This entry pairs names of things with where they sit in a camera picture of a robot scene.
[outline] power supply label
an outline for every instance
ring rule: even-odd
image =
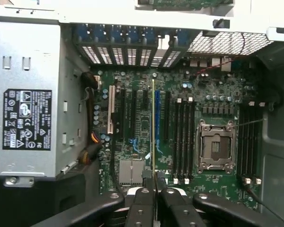
[[[3,96],[3,150],[50,150],[52,91],[8,89]]]

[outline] metal grille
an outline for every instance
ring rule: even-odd
[[[136,65],[136,49],[127,49],[128,65]]]
[[[106,47],[98,47],[98,50],[105,64],[113,64]]]
[[[151,50],[142,50],[140,66],[147,66],[150,59]]]
[[[271,44],[265,34],[219,32],[215,37],[203,36],[201,31],[188,51],[195,53],[250,55]]]
[[[117,65],[124,65],[123,54],[121,48],[113,48],[113,53],[115,56],[115,61]]]
[[[97,57],[95,51],[90,46],[83,46],[83,50],[85,51],[86,55],[94,64],[100,64],[100,60]]]
[[[172,51],[167,60],[165,61],[163,67],[170,67],[171,64],[177,59],[180,53],[180,51]]]

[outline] cpu socket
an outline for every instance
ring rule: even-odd
[[[227,125],[210,125],[201,119],[196,133],[198,173],[203,170],[225,170],[230,174],[235,166],[236,132],[233,121]]]

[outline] gray metal panel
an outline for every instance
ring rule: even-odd
[[[55,176],[60,27],[0,22],[0,175]],[[2,67],[11,57],[10,70]],[[22,58],[31,69],[22,70]],[[9,88],[52,90],[51,151],[2,150],[3,93]]]
[[[10,70],[3,69],[3,56],[11,58]],[[22,70],[23,57],[31,58],[29,71]],[[83,103],[78,113],[81,87],[73,76],[82,70],[88,70],[87,65],[61,39],[59,25],[0,22],[0,175],[55,177],[77,158],[87,138],[86,108]],[[50,151],[2,150],[3,93],[9,88],[52,90]],[[69,140],[62,144],[63,133],[74,145]]]
[[[273,80],[284,89],[280,83],[284,81],[284,74],[277,72]],[[262,198],[284,218],[284,105],[264,117],[268,120],[263,123]],[[268,210],[263,212],[276,219]]]

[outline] mesh grille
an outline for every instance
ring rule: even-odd
[[[180,51],[172,51],[169,55],[169,57],[167,58],[167,60],[165,61],[163,67],[170,67],[171,64],[176,60],[176,58],[179,56],[179,54],[181,54]]]
[[[85,53],[87,54],[89,59],[94,64],[100,64],[101,63],[99,58],[97,57],[96,53],[94,52],[94,50],[90,46],[83,46],[83,50],[85,51]]]
[[[269,41],[265,34],[220,32],[215,37],[206,37],[203,36],[201,31],[188,51],[209,54],[250,55],[271,43],[272,41]]]
[[[115,61],[116,61],[117,65],[124,65],[122,49],[121,48],[113,48],[113,53],[114,53]]]

